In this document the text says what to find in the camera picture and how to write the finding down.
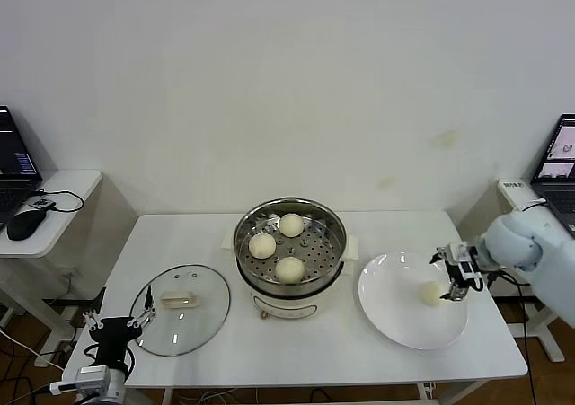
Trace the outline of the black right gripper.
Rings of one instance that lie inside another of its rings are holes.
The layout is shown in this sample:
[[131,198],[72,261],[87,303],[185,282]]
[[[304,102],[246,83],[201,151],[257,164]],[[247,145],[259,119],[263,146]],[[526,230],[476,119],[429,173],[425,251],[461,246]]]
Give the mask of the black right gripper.
[[[448,261],[447,247],[437,247],[429,263],[435,264],[440,261]],[[456,264],[448,262],[447,273],[450,277],[450,288],[446,293],[440,296],[440,299],[446,301],[463,301],[470,288],[470,280],[472,279],[471,264],[469,262]]]

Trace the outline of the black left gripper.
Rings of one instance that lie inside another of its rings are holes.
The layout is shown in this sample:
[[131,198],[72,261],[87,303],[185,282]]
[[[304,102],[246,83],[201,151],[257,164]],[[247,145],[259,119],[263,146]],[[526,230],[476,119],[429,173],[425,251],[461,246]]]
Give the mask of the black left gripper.
[[96,355],[93,365],[104,365],[109,369],[128,369],[125,363],[130,341],[138,339],[155,318],[156,309],[152,287],[147,286],[143,310],[133,317],[112,317],[101,320],[100,311],[104,300],[104,286],[83,313],[84,324],[89,329]]

